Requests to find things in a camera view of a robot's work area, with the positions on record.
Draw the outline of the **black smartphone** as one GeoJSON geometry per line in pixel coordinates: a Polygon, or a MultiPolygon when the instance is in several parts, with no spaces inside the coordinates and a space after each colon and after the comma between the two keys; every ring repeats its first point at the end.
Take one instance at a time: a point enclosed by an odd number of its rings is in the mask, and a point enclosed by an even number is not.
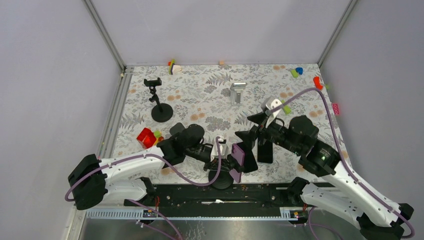
{"type": "Polygon", "coordinates": [[[252,148],[245,145],[243,142],[239,143],[238,145],[244,152],[244,163],[243,163],[244,171],[243,172],[247,174],[247,173],[257,171],[259,167],[258,167],[256,158],[253,154],[252,148]]]}

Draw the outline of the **blue-edged smartphone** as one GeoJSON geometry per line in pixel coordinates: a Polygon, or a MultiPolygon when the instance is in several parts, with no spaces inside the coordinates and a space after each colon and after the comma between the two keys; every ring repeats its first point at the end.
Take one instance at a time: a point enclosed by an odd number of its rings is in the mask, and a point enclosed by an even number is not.
{"type": "Polygon", "coordinates": [[[272,164],[274,162],[273,143],[271,141],[258,139],[257,162],[262,164],[272,164]]]}

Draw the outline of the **black phone stand with phone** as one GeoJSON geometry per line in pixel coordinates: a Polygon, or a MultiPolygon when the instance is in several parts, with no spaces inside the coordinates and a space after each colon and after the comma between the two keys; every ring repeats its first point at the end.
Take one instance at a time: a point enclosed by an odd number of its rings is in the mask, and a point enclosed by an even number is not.
{"type": "MultiPolygon", "coordinates": [[[[215,158],[209,164],[209,173],[208,180],[211,182],[218,172],[218,159],[215,158]]],[[[230,171],[235,169],[236,161],[235,159],[228,155],[227,158],[221,160],[220,173],[216,180],[211,184],[211,186],[217,190],[225,190],[232,186],[234,183],[234,178],[231,176],[230,171]]]]}

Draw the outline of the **purple-edged smartphone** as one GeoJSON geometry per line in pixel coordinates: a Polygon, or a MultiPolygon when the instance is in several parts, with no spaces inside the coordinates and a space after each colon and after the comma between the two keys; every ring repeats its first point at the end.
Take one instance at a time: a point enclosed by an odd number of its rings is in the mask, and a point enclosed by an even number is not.
{"type": "Polygon", "coordinates": [[[231,154],[227,157],[227,160],[230,163],[229,175],[236,183],[240,183],[244,171],[244,150],[237,143],[232,144],[231,154]]]}

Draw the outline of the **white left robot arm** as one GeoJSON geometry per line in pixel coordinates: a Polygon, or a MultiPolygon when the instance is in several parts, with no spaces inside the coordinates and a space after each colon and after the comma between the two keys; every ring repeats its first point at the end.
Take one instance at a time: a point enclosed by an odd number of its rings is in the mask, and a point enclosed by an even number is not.
{"type": "Polygon", "coordinates": [[[170,138],[127,156],[99,159],[95,154],[86,155],[67,178],[70,188],[65,201],[73,202],[78,210],[124,199],[148,206],[154,202],[155,192],[145,173],[166,167],[174,169],[186,157],[203,162],[205,169],[215,172],[208,185],[226,171],[230,150],[224,138],[218,136],[213,143],[205,143],[202,126],[184,127],[180,122],[169,132],[170,138]]]}

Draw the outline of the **black round-base phone stand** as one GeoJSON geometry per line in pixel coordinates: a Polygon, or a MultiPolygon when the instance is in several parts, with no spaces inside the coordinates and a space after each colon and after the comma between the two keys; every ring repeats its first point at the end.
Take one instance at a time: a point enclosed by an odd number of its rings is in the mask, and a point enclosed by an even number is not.
{"type": "Polygon", "coordinates": [[[156,80],[144,79],[143,83],[149,88],[149,92],[152,96],[148,99],[151,103],[155,102],[156,106],[151,111],[151,117],[155,122],[164,123],[170,120],[173,116],[173,108],[167,103],[161,103],[159,96],[157,95],[156,87],[162,85],[162,80],[158,77],[156,80]]]}

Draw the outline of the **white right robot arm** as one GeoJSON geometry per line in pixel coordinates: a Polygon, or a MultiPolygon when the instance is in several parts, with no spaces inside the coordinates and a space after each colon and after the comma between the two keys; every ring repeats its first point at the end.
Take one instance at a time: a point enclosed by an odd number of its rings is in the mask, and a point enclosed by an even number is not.
{"type": "Polygon", "coordinates": [[[255,141],[264,141],[278,145],[299,156],[298,162],[307,172],[344,194],[339,197],[296,177],[286,193],[291,205],[304,203],[330,212],[357,228],[367,240],[406,239],[402,225],[411,219],[413,207],[388,199],[355,176],[349,166],[344,166],[339,152],[318,139],[319,129],[307,116],[292,118],[287,127],[269,121],[265,113],[247,119],[255,125],[250,130],[235,132],[244,144],[253,147],[255,141]]]}

